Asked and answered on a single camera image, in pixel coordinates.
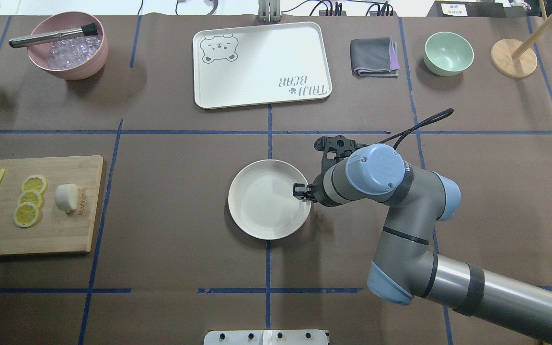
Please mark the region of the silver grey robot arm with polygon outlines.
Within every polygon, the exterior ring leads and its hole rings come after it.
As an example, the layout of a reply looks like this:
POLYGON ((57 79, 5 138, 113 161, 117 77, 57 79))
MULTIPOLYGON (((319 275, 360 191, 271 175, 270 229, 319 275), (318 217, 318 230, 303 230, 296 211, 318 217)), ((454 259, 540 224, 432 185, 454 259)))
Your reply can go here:
POLYGON ((368 289, 407 305, 421 297, 519 334, 552 344, 552 292, 434 253, 438 221, 460 205, 449 178, 406 162, 391 146, 354 145, 334 162, 324 159, 311 184, 294 184, 302 201, 335 207, 362 199, 388 206, 368 289))

